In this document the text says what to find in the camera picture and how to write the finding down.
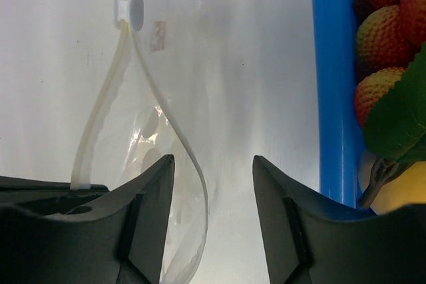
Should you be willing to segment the clear dotted zip top bag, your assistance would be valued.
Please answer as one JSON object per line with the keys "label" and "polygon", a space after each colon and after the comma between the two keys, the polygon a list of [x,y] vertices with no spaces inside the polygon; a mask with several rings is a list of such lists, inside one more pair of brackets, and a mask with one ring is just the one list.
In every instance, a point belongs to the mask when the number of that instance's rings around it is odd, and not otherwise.
{"label": "clear dotted zip top bag", "polygon": [[160,283],[189,283],[206,245],[219,147],[210,72],[218,63],[208,0],[113,0],[120,35],[77,148],[71,188],[115,189],[163,155],[174,186]]}

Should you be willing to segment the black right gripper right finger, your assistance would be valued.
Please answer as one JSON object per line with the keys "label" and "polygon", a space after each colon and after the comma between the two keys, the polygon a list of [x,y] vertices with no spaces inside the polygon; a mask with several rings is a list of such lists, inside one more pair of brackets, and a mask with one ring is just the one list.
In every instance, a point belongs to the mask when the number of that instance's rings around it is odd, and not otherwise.
{"label": "black right gripper right finger", "polygon": [[424,283],[425,206],[374,215],[335,202],[262,156],[252,166],[271,283]]}

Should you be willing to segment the yellow orange with leaf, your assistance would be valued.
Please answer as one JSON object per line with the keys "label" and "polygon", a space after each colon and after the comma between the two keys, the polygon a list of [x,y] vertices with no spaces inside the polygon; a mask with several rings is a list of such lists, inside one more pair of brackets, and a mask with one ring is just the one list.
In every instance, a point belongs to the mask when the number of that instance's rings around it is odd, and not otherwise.
{"label": "yellow orange with leaf", "polygon": [[[368,186],[375,156],[367,151],[358,165],[359,196]],[[385,184],[371,205],[376,214],[385,214],[407,204],[425,203],[425,162],[417,162],[400,177]]]}

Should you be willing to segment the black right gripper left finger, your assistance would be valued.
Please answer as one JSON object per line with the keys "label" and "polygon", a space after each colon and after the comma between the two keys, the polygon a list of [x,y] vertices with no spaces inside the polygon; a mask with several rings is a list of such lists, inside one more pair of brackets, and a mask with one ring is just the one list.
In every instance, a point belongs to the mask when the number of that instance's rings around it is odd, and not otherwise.
{"label": "black right gripper left finger", "polygon": [[117,189],[1,178],[2,283],[158,283],[174,184],[165,155]]}

